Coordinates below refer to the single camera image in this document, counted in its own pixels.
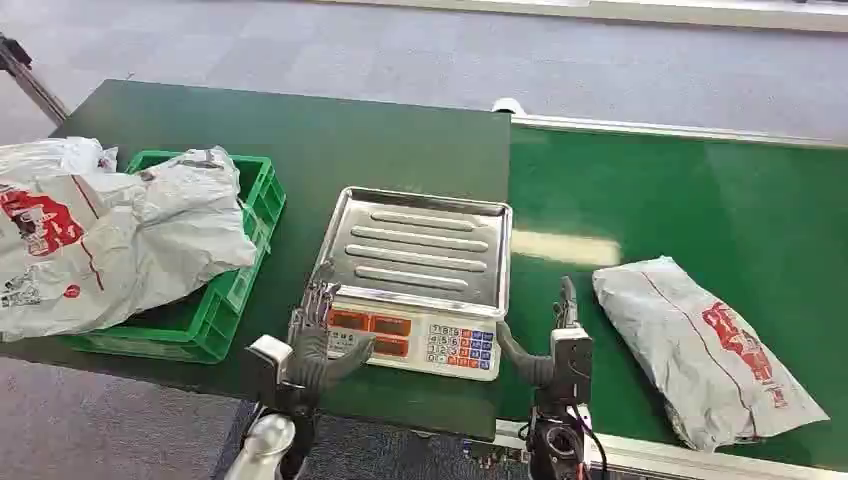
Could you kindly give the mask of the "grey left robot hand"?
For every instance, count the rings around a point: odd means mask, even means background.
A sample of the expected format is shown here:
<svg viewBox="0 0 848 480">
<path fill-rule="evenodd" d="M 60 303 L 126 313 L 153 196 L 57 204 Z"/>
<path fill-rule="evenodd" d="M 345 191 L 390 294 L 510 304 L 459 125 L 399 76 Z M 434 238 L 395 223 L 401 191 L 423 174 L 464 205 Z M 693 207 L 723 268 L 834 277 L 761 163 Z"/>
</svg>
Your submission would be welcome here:
<svg viewBox="0 0 848 480">
<path fill-rule="evenodd" d="M 367 333 L 342 356 L 335 359 L 328 357 L 329 313 L 341 288 L 339 283 L 331 280 L 334 271 L 332 260 L 324 260 L 315 268 L 289 324 L 294 344 L 286 380 L 299 385 L 301 396 L 312 403 L 317 403 L 325 391 L 364 365 L 376 343 L 376 337 Z"/>
</svg>

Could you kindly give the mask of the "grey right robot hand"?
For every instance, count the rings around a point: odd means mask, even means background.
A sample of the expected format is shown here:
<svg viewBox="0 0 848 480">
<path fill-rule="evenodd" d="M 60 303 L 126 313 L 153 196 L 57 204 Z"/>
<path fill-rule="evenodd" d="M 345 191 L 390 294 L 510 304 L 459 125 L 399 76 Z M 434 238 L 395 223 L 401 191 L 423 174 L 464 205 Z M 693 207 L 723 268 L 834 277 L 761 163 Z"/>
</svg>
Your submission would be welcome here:
<svg viewBox="0 0 848 480">
<path fill-rule="evenodd" d="M 560 279 L 559 300 L 553 304 L 554 329 L 550 332 L 551 353 L 533 355 L 514 339 L 505 321 L 496 324 L 496 339 L 501 353 L 513 364 L 518 375 L 531 386 L 568 390 L 576 383 L 574 359 L 580 343 L 588 338 L 578 324 L 576 290 L 569 276 Z"/>
</svg>

